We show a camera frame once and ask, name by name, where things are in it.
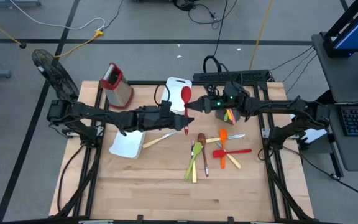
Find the green utensil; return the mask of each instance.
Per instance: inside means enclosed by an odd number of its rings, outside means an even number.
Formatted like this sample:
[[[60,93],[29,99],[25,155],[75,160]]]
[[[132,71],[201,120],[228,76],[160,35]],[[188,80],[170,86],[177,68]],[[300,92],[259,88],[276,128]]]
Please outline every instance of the green utensil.
[[[202,148],[203,148],[203,145],[200,142],[198,142],[194,145],[194,147],[193,147],[194,156],[190,161],[189,167],[187,168],[187,171],[185,174],[185,180],[189,179],[191,169],[193,168],[194,160],[196,159],[196,156],[201,152]]]
[[[226,112],[226,114],[224,114],[224,118],[223,118],[223,121],[227,121],[227,118],[229,117],[229,115],[227,114],[227,112]]]

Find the white lid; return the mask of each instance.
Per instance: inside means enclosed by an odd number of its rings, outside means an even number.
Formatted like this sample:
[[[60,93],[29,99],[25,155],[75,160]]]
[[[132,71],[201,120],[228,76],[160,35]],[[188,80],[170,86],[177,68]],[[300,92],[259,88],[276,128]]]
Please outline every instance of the white lid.
[[[145,133],[134,131],[123,136],[117,133],[114,143],[110,147],[110,153],[130,159],[137,159],[142,149]]]

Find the computer monitor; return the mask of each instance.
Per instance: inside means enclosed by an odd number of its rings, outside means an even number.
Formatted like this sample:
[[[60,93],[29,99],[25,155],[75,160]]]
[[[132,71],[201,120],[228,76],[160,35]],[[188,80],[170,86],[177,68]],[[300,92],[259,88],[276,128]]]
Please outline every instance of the computer monitor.
[[[323,37],[324,48],[331,58],[350,57],[358,52],[358,0],[353,2]]]

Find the gray floor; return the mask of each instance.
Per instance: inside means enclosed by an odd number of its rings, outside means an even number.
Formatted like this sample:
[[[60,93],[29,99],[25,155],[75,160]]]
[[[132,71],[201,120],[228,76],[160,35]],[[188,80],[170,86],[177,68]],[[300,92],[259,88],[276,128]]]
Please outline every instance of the gray floor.
[[[74,0],[44,0],[42,7],[24,7],[31,16],[42,22],[64,24]],[[224,1],[201,1],[219,16]],[[78,27],[93,17],[106,20],[115,14],[119,1],[81,0],[73,20]],[[239,0],[232,14],[224,21],[222,39],[255,40],[269,0]],[[192,12],[197,19],[208,20],[204,10]],[[272,6],[262,40],[310,41],[311,34],[327,30],[343,13],[340,0],[277,0]],[[99,24],[83,30],[71,30],[69,39],[87,39],[93,36]],[[63,29],[40,26],[28,20],[16,9],[0,7],[0,26],[11,35],[25,39],[59,39]],[[215,39],[218,30],[189,21],[187,14],[165,3],[124,1],[121,13],[102,39]],[[63,52],[73,44],[65,44]],[[31,48],[54,53],[57,44],[29,44]],[[307,46],[261,45],[253,69],[273,68],[298,55]],[[248,70],[253,45],[220,45],[217,58],[230,70]],[[192,78],[202,71],[202,61],[212,54],[214,45],[208,44],[122,44],[84,46],[60,59],[77,85],[83,80],[98,80],[109,62],[117,63],[129,80],[164,80],[170,76]],[[276,81],[282,81],[300,60],[273,71]],[[289,89],[304,67],[290,76],[285,87]],[[16,44],[0,44],[0,68],[10,69],[12,78],[0,78],[0,202],[10,174],[23,143],[43,78],[34,67],[30,54]],[[318,60],[309,64],[302,78],[288,97],[301,95],[313,100],[328,89]],[[55,98],[49,91],[30,148],[17,181],[4,221],[44,218],[48,215],[58,170],[62,163],[65,139],[48,129],[45,116],[49,103]],[[306,156],[316,165],[332,172],[328,155]],[[333,182],[305,165],[305,175],[316,218],[327,222],[358,223],[358,195]],[[358,188],[358,172],[345,172],[342,179]]]

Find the orange spatula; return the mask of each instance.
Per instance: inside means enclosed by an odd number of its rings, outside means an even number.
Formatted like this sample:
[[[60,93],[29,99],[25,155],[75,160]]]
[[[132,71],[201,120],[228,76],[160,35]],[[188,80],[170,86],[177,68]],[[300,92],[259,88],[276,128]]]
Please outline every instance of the orange spatula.
[[[222,150],[224,150],[224,143],[226,142],[227,139],[227,131],[225,129],[221,129],[219,133],[219,137],[221,138],[222,141]],[[221,158],[221,169],[224,169],[224,157]]]

